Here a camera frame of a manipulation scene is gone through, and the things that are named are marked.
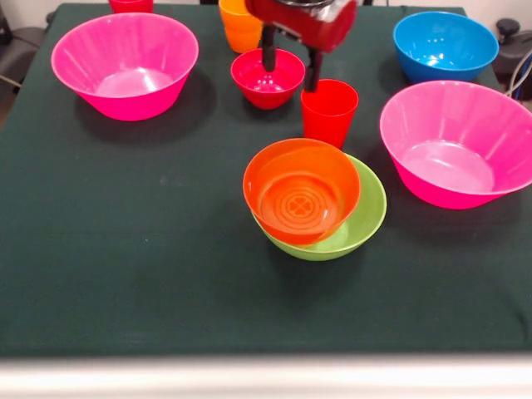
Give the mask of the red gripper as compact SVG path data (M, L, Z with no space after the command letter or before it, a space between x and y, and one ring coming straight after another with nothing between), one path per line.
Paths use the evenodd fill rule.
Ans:
M262 21L262 65L275 69L275 33L285 32L307 46L304 90L315 92L323 64L323 52L340 45L350 31L357 14L357 3L346 1L248 0L248 12Z

